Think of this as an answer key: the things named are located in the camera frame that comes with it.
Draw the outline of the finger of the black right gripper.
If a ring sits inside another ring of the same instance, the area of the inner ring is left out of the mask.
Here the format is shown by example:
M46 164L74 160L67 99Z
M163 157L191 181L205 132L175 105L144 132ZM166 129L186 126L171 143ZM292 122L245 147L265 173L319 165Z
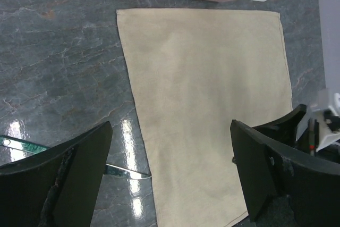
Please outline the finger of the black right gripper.
M307 113L307 106L299 104L293 111L274 121L253 127L265 136L279 142L295 142L298 125Z

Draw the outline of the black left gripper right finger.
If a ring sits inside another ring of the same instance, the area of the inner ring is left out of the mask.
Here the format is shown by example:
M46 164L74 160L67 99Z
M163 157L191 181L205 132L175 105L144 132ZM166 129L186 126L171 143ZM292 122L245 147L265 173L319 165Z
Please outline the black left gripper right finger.
M299 226L339 226L339 164L313 157L233 120L232 147L250 220L287 195Z

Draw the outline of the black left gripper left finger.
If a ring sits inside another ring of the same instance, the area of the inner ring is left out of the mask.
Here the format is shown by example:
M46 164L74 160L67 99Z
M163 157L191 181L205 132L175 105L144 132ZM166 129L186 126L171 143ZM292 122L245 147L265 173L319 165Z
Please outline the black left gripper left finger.
M1 226L90 226L112 139L110 122L1 166Z

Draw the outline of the green handled knife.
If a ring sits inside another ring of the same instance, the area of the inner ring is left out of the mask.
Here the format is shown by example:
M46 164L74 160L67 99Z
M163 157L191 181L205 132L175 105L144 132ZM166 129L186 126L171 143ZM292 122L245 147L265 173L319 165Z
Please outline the green handled knife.
M1 136L1 147L9 150L11 154L10 162L19 161L49 149L49 147L43 145L9 136ZM151 178L151 174L125 169L108 163L105 165L104 175L112 175L117 178L128 180L145 180Z

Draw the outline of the beige cloth napkin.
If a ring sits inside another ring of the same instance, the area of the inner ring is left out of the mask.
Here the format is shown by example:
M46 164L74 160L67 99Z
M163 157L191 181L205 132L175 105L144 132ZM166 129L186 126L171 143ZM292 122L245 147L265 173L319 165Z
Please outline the beige cloth napkin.
M232 120L292 110L280 15L127 9L117 27L152 175L158 226L232 226L248 212Z

